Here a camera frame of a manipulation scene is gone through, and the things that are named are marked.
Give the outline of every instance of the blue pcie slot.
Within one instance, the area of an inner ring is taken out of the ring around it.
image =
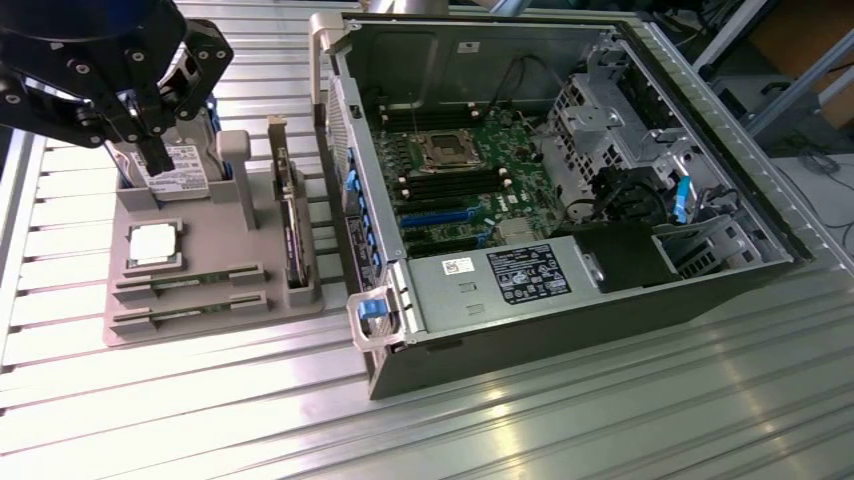
[[[477,208],[470,208],[460,212],[406,216],[401,218],[401,228],[426,227],[430,225],[444,225],[446,223],[468,222],[476,217],[477,212]]]

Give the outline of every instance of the black cable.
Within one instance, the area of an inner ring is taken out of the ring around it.
[[[701,29],[697,32],[697,35],[691,39],[691,41],[685,45],[687,52],[692,51],[692,46],[695,45],[695,42],[697,41],[697,39],[701,38],[705,33],[713,30],[712,25],[707,21],[707,15],[713,15],[713,16],[717,15],[725,5],[727,5],[727,2],[721,2],[719,6],[715,8],[711,8],[708,12],[703,12],[703,11],[697,12],[697,23],[700,23]]]
[[[713,196],[709,197],[709,200],[715,200],[716,198],[724,198],[728,195],[733,195],[736,194],[736,209],[741,210],[743,208],[743,194],[740,193],[739,190],[736,190],[735,188],[728,188],[727,190],[724,190],[723,192],[712,192]]]
[[[524,61],[522,57],[514,57],[513,60],[510,61],[510,64],[508,65],[508,69],[505,70],[505,76],[502,77],[502,81],[500,82],[498,88],[496,89],[496,95],[493,95],[493,100],[490,100],[490,104],[486,107],[488,112],[493,110],[493,107],[496,107],[496,105],[498,104],[498,97],[502,94],[505,83],[508,83],[508,79],[510,78],[510,73],[513,72],[514,67],[521,61]]]
[[[525,61],[526,60],[532,60],[532,61],[537,62],[540,64],[540,66],[544,67],[546,72],[549,72],[552,74],[552,77],[556,80],[556,83],[558,84],[558,87],[564,88],[564,83],[565,82],[564,82],[564,80],[561,80],[561,75],[558,74],[556,69],[546,63],[546,61],[538,55],[536,55],[533,53],[528,53],[525,55],[517,56],[510,61],[510,64],[508,65],[508,69],[505,70],[505,75],[502,76],[502,81],[500,82],[498,88],[496,89],[496,95],[493,95],[493,100],[490,100],[490,104],[488,106],[488,113],[489,113],[490,110],[493,110],[493,108],[498,104],[498,99],[501,97],[502,90],[505,89],[505,84],[508,83],[508,79],[510,78],[510,74],[513,73],[514,67],[517,66],[517,64],[521,64],[522,68],[521,68],[521,71],[520,71],[520,80],[517,81],[517,85],[516,85],[514,89],[510,92],[510,98],[508,99],[509,101],[513,102],[513,96],[520,91],[520,88],[522,87],[522,83],[525,81],[525,73],[526,73]]]
[[[656,202],[659,203],[659,207],[663,209],[663,214],[665,215],[665,222],[671,219],[671,210],[668,209],[668,204],[665,203],[665,198],[660,195],[653,187],[651,187],[646,183],[633,182],[630,183],[634,187],[641,187],[641,190],[648,192]]]
[[[697,220],[700,211],[704,209],[704,204],[707,203],[707,196],[709,195],[711,191],[712,188],[704,188],[700,191],[700,194],[697,195],[697,203],[695,204],[695,208],[692,209],[692,213],[689,216],[689,223],[695,223],[695,221]]]
[[[799,155],[799,163],[816,175],[832,176],[843,170],[843,165],[815,148],[805,148]]]
[[[628,186],[629,186],[628,183],[622,183],[617,186],[614,191],[609,193],[609,196],[605,197],[605,200],[602,201],[602,203],[594,206],[593,213],[584,219],[585,221],[589,222],[590,220],[596,220],[596,218],[600,215],[602,215],[602,212],[605,212],[605,209],[609,208],[609,205],[614,203],[614,200],[617,200],[617,197],[620,196],[621,193],[624,193],[624,190],[626,190]]]
[[[854,62],[849,62],[844,65],[840,65],[839,67],[833,67],[831,70],[828,70],[828,73],[839,72],[840,70],[845,70],[849,67],[854,67]]]
[[[849,234],[852,233],[852,229],[854,228],[854,220],[852,220],[848,223],[843,223],[840,225],[831,225],[828,222],[825,222],[825,219],[823,218],[821,214],[819,213],[819,209],[816,208],[816,205],[813,204],[813,201],[811,200],[811,197],[808,197],[805,191],[801,189],[801,187],[796,183],[795,179],[792,178],[792,175],[789,175],[789,173],[787,173],[787,171],[781,167],[779,167],[777,165],[775,166],[775,168],[777,168],[777,171],[781,173],[781,175],[784,175],[784,177],[787,177],[787,180],[789,180],[789,184],[795,187],[795,189],[801,194],[801,198],[804,198],[804,201],[807,202],[807,206],[809,207],[809,209],[813,211],[813,213],[819,217],[819,220],[823,222],[823,225],[825,226],[825,228],[831,228],[831,229],[845,228],[845,232],[843,232],[843,240],[841,240],[840,244],[843,246],[843,250],[845,250],[845,253],[852,255],[852,252],[848,249],[848,241],[849,241]],[[840,183],[849,190],[854,191],[854,187],[852,187],[848,183],[845,183],[841,180],[839,180],[837,178],[835,178],[832,174],[827,173],[825,175],[835,182]]]

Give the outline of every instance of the blue latch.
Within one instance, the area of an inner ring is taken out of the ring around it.
[[[357,182],[360,179],[357,178],[357,171],[352,170],[348,174],[348,180],[345,181],[345,187],[349,192],[353,192],[357,189]]]
[[[389,306],[385,300],[364,300],[360,302],[360,320],[386,315],[389,315]]]
[[[677,204],[675,205],[675,208],[673,208],[673,213],[677,215],[677,221],[680,223],[689,223],[689,214],[685,208],[689,202],[691,193],[692,193],[692,177],[687,175],[680,180],[680,186],[677,187]]]

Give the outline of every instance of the metal slat surface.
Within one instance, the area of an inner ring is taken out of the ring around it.
[[[22,203],[26,212],[33,206],[31,229],[18,232],[25,263],[0,350],[0,478],[785,479],[854,472],[854,282],[815,237],[816,263],[687,325],[369,401],[344,315],[306,43],[312,13],[356,5],[179,4],[189,16],[217,21],[237,48],[219,112],[226,128],[250,131],[258,166],[270,158],[266,116],[290,117],[292,151],[312,178],[328,311],[107,348],[115,169],[103,151],[49,142]]]

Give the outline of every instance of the cable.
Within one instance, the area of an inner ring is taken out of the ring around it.
[[[709,195],[711,191],[712,191],[712,188],[704,188],[700,191],[700,194],[697,195],[697,202],[695,202],[695,208],[689,213],[689,223],[695,223],[695,220],[697,220],[700,216],[700,211],[704,209],[704,204],[707,203],[707,195]]]
[[[840,70],[845,70],[849,67],[854,67],[854,62],[849,62],[847,64],[840,65],[839,67],[833,67],[831,70],[828,70],[827,73],[839,72]]]
[[[691,51],[692,46],[695,45],[695,42],[697,41],[697,39],[701,38],[705,33],[713,30],[712,25],[707,21],[707,15],[713,15],[713,17],[717,16],[724,10],[725,6],[727,6],[727,2],[721,2],[717,7],[711,8],[707,12],[701,12],[701,11],[697,12],[697,22],[701,25],[701,29],[697,32],[697,35],[688,42],[688,45],[685,47],[687,51]]]
[[[680,48],[680,47],[681,47],[683,45],[685,45],[687,43],[693,42],[693,41],[695,41],[695,39],[696,39],[697,37],[700,37],[700,33],[701,33],[701,32],[697,32],[695,35],[692,35],[689,38],[687,38],[685,40],[683,40],[680,43],[675,44],[675,47]]]
[[[522,82],[525,81],[525,73],[526,73],[525,61],[526,60],[534,61],[537,64],[540,64],[540,66],[544,67],[544,69],[552,74],[552,77],[553,77],[556,83],[558,84],[558,87],[561,89],[564,89],[565,82],[561,79],[561,75],[558,74],[556,69],[546,63],[546,61],[538,55],[536,55],[533,53],[528,53],[525,55],[517,56],[510,61],[510,64],[508,65],[508,70],[505,70],[505,75],[502,76],[502,81],[500,82],[498,88],[496,89],[496,95],[493,96],[493,100],[490,100],[490,104],[488,106],[488,112],[490,110],[493,110],[493,107],[496,107],[496,105],[498,104],[498,99],[501,97],[502,90],[505,89],[505,84],[508,83],[508,79],[510,78],[510,74],[514,71],[514,67],[517,66],[517,64],[520,64],[521,65],[520,80],[517,81],[517,85],[514,86],[514,89],[512,90],[510,95],[509,95],[510,96],[509,100],[513,101],[513,96],[520,91],[520,88],[522,87]]]
[[[668,210],[668,204],[665,203],[665,199],[659,194],[656,189],[653,187],[651,187],[646,183],[642,183],[642,182],[633,182],[629,185],[632,185],[634,187],[640,187],[641,190],[644,190],[646,193],[651,194],[651,196],[653,197],[653,199],[659,203],[659,207],[663,209],[663,214],[665,215],[665,222],[668,222],[668,220],[671,219],[671,210]]]
[[[792,175],[789,175],[789,173],[787,173],[787,171],[779,167],[777,165],[775,165],[775,168],[777,168],[777,171],[781,173],[781,175],[784,177],[787,177],[787,180],[789,180],[789,184],[793,186],[793,188],[797,190],[799,194],[801,195],[801,198],[804,198],[804,201],[807,202],[807,206],[808,208],[813,211],[813,213],[816,214],[816,216],[819,217],[819,220],[823,222],[823,225],[825,226],[825,228],[831,228],[831,229],[840,229],[840,228],[845,228],[845,232],[843,233],[843,241],[840,242],[843,245],[843,249],[845,250],[845,252],[852,255],[852,252],[849,252],[848,249],[848,238],[849,238],[849,233],[852,232],[852,228],[854,228],[854,220],[852,220],[848,223],[843,223],[840,225],[831,225],[825,219],[823,218],[821,214],[819,213],[819,209],[816,208],[816,204],[813,203],[813,201],[811,200],[811,197],[808,197],[807,192],[801,189],[801,187],[799,186],[799,184],[796,183],[795,179],[792,178]],[[832,180],[835,180],[836,182],[841,183],[847,188],[853,189],[854,187],[852,187],[849,184],[847,184],[845,182],[841,182],[840,180],[837,180],[831,174],[828,174],[828,176],[831,177]]]

